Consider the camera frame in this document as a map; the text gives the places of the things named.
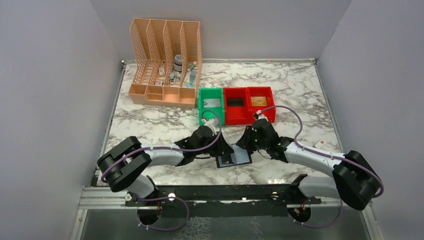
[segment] orange plastic organizer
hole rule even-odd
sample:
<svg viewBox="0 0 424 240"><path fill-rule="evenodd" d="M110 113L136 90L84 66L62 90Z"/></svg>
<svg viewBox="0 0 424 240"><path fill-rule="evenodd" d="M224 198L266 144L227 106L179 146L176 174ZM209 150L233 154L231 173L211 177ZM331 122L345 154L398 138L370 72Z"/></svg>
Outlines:
<svg viewBox="0 0 424 240"><path fill-rule="evenodd" d="M200 22L134 18L130 27L137 72L129 88L135 104L195 108L202 72ZM170 82L174 56L182 56L179 83ZM194 61L195 87L183 87L187 68ZM165 75L159 76L159 68Z"/></svg>

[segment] gray wall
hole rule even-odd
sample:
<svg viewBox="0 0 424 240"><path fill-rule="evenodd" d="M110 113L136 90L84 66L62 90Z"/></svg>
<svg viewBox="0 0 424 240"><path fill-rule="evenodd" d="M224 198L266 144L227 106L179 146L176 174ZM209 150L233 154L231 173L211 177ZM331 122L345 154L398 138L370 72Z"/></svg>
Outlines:
<svg viewBox="0 0 424 240"><path fill-rule="evenodd" d="M200 21L204 58L318 58L351 0L91 0L121 58L133 18Z"/></svg>
<svg viewBox="0 0 424 240"><path fill-rule="evenodd" d="M385 183L384 239L423 239L424 1L352 0L318 67L345 150Z"/></svg>
<svg viewBox="0 0 424 240"><path fill-rule="evenodd" d="M0 239L68 239L120 58L89 0L0 1Z"/></svg>

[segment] marble surface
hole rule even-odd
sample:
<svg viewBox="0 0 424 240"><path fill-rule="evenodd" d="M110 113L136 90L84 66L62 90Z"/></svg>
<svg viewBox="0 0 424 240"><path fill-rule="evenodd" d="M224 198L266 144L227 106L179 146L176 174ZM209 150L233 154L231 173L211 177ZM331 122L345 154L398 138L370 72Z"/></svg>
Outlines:
<svg viewBox="0 0 424 240"><path fill-rule="evenodd" d="M128 64L122 81L106 151L128 136L145 144L170 144L186 138L199 127L198 109L133 104L128 95L137 70ZM313 146L324 139L337 152L339 143L312 63L204 63L201 88L270 86L276 105L294 109L304 127L301 143ZM293 137L299 130L296 117L277 109L274 128L280 136ZM227 126L223 136L230 144L242 136L244 126ZM308 167L266 159L257 152L252 164L217 168L215 158L195 159L185 166L148 167L144 175L157 185L284 184L299 174L323 176ZM98 186L104 183L97 181Z"/></svg>

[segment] table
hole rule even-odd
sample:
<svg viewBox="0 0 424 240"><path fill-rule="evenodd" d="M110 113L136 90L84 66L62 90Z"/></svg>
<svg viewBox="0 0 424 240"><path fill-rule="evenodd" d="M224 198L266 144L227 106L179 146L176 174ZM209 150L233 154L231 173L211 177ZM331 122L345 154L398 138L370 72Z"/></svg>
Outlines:
<svg viewBox="0 0 424 240"><path fill-rule="evenodd" d="M171 144L192 134L199 127L197 108L178 108L133 104L128 95L137 70L127 64L113 115L105 151L129 136L142 144ZM294 109L304 127L301 143L313 146L325 140L337 152L340 146L325 101L315 65L312 62L204 63L201 88L270 86L276 105ZM299 130L296 117L285 109L277 109L273 123L280 136L293 137ZM244 126L227 126L222 134L229 144L235 143ZM195 159L184 166L153 166L144 170L157 185L231 185L285 184L299 174L323 176L321 172L293 163L266 159L257 152L252 164L217 168L215 158ZM97 186L105 183L97 180Z"/></svg>

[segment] purple cable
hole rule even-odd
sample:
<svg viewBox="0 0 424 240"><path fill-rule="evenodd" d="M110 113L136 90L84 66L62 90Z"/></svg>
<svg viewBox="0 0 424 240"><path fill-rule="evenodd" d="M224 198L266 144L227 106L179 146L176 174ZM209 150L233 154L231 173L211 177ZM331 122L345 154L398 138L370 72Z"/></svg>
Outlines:
<svg viewBox="0 0 424 240"><path fill-rule="evenodd" d="M283 109L287 109L287 110L289 110L290 112L292 112L296 117L297 117L297 119L299 120L299 124L300 124L300 129L299 129L299 131L296 133L296 135L294 135L294 142L296 143L296 145L299 147L299 148L301 148L301 149L305 149L306 151L308 151L308 152L311 152L311 153L314 153L314 154L316 154L316 155L320 155L320 156L323 156L323 157L326 157L326 158L333 158L333 159L338 159L338 160L340 160L340 161L345 161L345 162L347 162L348 164L351 164L351 165L353 165L353 166L355 166L355 167L357 167L357 168L359 168L359 169L361 169L361 170L363 170L364 172L366 172L367 174L369 174L369 175L371 175L371 177L373 177L373 178L375 178L375 180L378 182L378 184L380 185L380 191L376 194L376 195L374 195L374 198L378 198L378 197L380 197L383 193L384 193L384 185L383 185L383 182L382 182L382 180L375 174L375 173L373 173L372 171L370 171L370 170L368 170L368 169L366 169L364 166L361 166L361 165L359 165L358 163L356 163L356 162L354 162L354 161L351 161L351 160L349 160L349 159L347 159L347 158L344 158L344 157L341 157L341 156L331 156L331 155L328 155L328 154L325 154L325 153L322 153L322 152L319 152L319 151L317 151L317 150L314 150L314 149L311 149L311 148L308 148L308 147L306 147L306 146L303 146L302 144L300 144L299 142L298 142L298 136L301 134L301 132L302 132L302 129L303 129L303 122L302 122L302 120L301 120L301 117L293 110L293 109L291 109L290 107L288 107L288 106L282 106L282 105L275 105L275 106L270 106L270 107L267 107L267 108L265 108L265 109L263 109L262 111L261 111L261 113L263 113L264 111L266 111L266 110L269 110L269 109L273 109L273 108L283 108Z"/></svg>
<svg viewBox="0 0 424 240"><path fill-rule="evenodd" d="M177 196L172 196L172 197L163 196L163 197L152 198L152 199L141 198L138 195L136 195L136 196L138 197L138 199L140 201L144 201L144 202L160 201L160 200L164 200L164 199L176 199L176 200L182 202L184 204L184 206L185 206L185 209L187 210L187 215L185 216L184 221L180 225L178 225L176 227L171 227L171 228L162 228L162 227L145 225L145 224L142 223L142 221L139 218L139 215L137 214L137 220L138 220L138 222L140 223L141 226L143 226L143 227L145 227L147 229L153 229L153 230L159 230L159 231L174 231L174 230L177 230L177 229L180 229L180 228L184 227L184 225L186 225L189 222L189 217L190 217L189 206L187 205L187 203L184 200L182 200L181 198L179 198Z"/></svg>
<svg viewBox="0 0 424 240"><path fill-rule="evenodd" d="M325 224L325 225L317 226L317 225L310 225L310 224L306 224L306 223L303 223L303 224L302 224L302 222L299 222L299 221L295 220L295 219L292 217L292 215L290 215L290 214L289 214L288 216L289 216L291 219L293 219L295 223L297 223L297 224L299 224L299 225L302 225L303 227L313 228L313 229L323 229L323 228L330 227L330 226L334 225L335 223L337 223L337 221L340 219L340 216L342 216L342 213L343 213L343 201L342 201L342 200L340 200L340 211L338 212L337 217L336 217L336 218L335 218L332 222L327 223L327 224Z"/></svg>
<svg viewBox="0 0 424 240"><path fill-rule="evenodd" d="M174 151L181 151L181 152L190 153L190 152L202 151L202 150L205 150L205 149L207 149L207 148L211 147L211 146L212 146L212 145L214 145L214 144L218 141L218 139L220 138L220 136L221 136L221 130L222 130L222 125L221 125L221 119L220 119L220 117L218 116L218 114L217 114L216 112L214 112L214 111L212 111L212 110L209 110L209 109L204 110L204 111L201 113L201 118L203 118L203 115L204 115L206 112L211 112L211 113L213 113L213 114L215 115L215 117L218 119L218 122L219 122L219 132L218 132L218 134L216 135L215 139L214 139L214 140L213 140L210 144L208 144L208 145L206 145L206 146L204 146L204 147L201 147L201 148L197 148L197 149L171 148L170 146L142 147L142 148L136 149L136 150L134 150L134 151L132 151L132 152L128 153L127 155L124 155L124 156L123 156L123 157L121 157L118 161L116 161L115 163L113 163L110 167L108 167L108 168L107 168L107 169L103 172L103 174L101 175L100 180L101 180L103 183L106 183L106 176L109 174L109 172L110 172L110 171L111 171L114 167L116 167L118 164L120 164L120 163L121 163L122 161L124 161L125 159L130 158L130 157L131 157L131 156L133 156L134 154L139 153L139 152L142 152L142 151L145 151L145 150L150 150L150 149L161 150L161 149L163 149L163 150L174 150Z"/></svg>

